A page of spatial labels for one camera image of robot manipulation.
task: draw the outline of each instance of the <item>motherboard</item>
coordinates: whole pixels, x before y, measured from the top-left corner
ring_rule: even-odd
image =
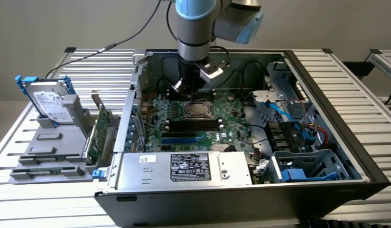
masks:
[[[241,114],[243,98],[229,91],[190,100],[148,94],[143,101],[146,152],[253,151]]]

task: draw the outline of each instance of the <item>black pcie slot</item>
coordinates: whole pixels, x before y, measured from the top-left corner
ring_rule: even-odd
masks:
[[[172,127],[171,131],[174,132],[213,132],[213,131],[220,131],[220,127],[199,127],[199,128],[190,128],[190,127]]]
[[[163,138],[197,137],[196,132],[166,132]]]
[[[171,101],[191,101],[191,98],[182,96],[178,93],[171,93],[170,95],[170,100]],[[194,101],[213,101],[215,100],[215,93],[208,92],[208,93],[199,93],[194,95]]]
[[[219,131],[223,120],[170,120],[167,129],[172,132]]]

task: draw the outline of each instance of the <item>power supply label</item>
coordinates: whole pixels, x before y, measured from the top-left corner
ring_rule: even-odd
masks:
[[[211,181],[209,154],[172,154],[171,180],[175,182]]]

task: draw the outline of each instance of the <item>blue plastic clip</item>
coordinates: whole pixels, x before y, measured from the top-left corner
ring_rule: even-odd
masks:
[[[22,81],[23,76],[22,75],[18,75],[15,79],[16,79],[16,84],[20,87],[23,94],[24,95],[28,95],[28,92],[27,92],[27,90],[24,88],[24,84],[23,84],[23,81]]]
[[[94,170],[92,177],[94,177],[94,179],[104,179],[106,178],[106,170]]]
[[[68,76],[64,76],[63,80],[67,82],[70,94],[76,94],[71,78]]]
[[[23,79],[23,82],[26,82],[26,83],[34,83],[34,82],[36,82],[39,80],[39,77],[38,76],[30,76],[30,77],[26,77],[24,79]]]

